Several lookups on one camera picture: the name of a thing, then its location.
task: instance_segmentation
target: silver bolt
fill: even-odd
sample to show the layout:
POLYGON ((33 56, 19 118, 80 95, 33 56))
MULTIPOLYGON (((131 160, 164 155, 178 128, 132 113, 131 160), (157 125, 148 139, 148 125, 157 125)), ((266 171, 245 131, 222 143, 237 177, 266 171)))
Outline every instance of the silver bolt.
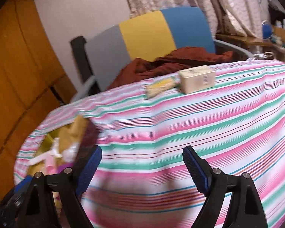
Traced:
POLYGON ((214 169, 213 169, 213 173, 216 174, 216 175, 218 175, 218 174, 221 173, 221 170, 220 170, 219 168, 214 168, 214 169))
POLYGON ((41 175, 42 175, 42 173, 40 171, 38 171, 35 173, 34 177, 39 178, 39 177, 41 177, 41 175))
POLYGON ((72 172, 72 168, 68 167, 68 168, 65 168, 63 171, 65 174, 70 174, 72 172))
POLYGON ((19 207, 19 206, 21 205, 21 202, 20 202, 20 201, 17 201, 17 202, 15 203, 15 205, 16 205, 16 207, 19 207))
POLYGON ((249 173, 247 173, 247 172, 244 172, 244 173, 243 173, 243 176, 244 176, 244 178, 247 178, 247 179, 250 178, 250 175, 249 175, 249 173))

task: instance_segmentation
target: beige cardboard box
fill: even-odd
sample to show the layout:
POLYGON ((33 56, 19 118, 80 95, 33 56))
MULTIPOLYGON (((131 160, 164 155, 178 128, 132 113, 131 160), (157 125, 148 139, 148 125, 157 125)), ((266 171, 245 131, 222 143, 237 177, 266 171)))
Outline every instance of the beige cardboard box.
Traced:
POLYGON ((209 66, 199 66, 178 71, 180 85, 185 94, 201 91, 215 85, 215 71, 209 66))

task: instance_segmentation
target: chair backrest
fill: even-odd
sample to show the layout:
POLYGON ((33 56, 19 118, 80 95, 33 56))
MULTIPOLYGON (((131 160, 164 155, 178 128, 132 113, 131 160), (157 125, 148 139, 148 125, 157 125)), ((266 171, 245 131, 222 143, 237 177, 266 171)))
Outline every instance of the chair backrest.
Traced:
POLYGON ((134 58, 153 61, 186 46, 215 53, 207 20, 198 7, 168 8, 129 19, 88 40, 85 50, 104 91, 134 58))

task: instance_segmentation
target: striped tablecloth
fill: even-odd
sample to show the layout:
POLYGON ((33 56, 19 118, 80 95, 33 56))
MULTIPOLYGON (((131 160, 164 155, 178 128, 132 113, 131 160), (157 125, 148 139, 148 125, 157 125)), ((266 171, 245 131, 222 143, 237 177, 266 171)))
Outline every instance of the striped tablecloth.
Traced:
MULTIPOLYGON (((21 147, 15 183, 26 176, 44 135, 80 113, 101 131, 102 161, 82 199, 95 227, 191 227, 205 198, 182 161, 186 145, 226 174, 250 173, 268 226, 279 227, 285 219, 285 63, 211 68, 216 84, 204 91, 184 95, 175 88, 146 99, 146 85, 159 77, 54 110, 21 147)), ((226 194, 217 227, 229 201, 226 194)))

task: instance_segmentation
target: rust-colored garment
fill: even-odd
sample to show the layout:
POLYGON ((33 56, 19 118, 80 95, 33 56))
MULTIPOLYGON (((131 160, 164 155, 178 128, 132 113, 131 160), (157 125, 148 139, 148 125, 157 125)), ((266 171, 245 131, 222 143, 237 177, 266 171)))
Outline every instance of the rust-colored garment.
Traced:
POLYGON ((172 51, 165 57, 159 57, 154 62, 135 58, 115 78, 108 89, 144 79, 174 73, 179 70, 218 63, 227 63, 232 59, 232 51, 216 55, 207 53, 204 48, 184 47, 172 51))

